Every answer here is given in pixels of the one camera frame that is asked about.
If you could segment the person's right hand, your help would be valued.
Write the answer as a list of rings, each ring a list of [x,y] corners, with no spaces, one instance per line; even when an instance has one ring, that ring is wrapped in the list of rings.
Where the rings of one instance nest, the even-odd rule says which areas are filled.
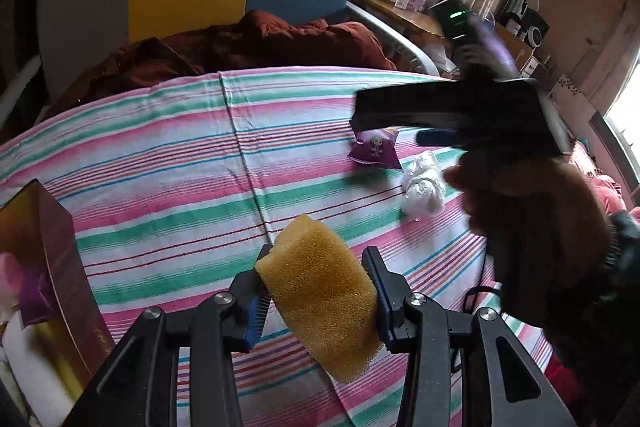
[[[540,313],[582,283],[608,251],[608,221],[584,176],[562,159],[522,161],[491,169],[466,153],[445,180],[462,193],[473,232],[488,239],[513,315]]]

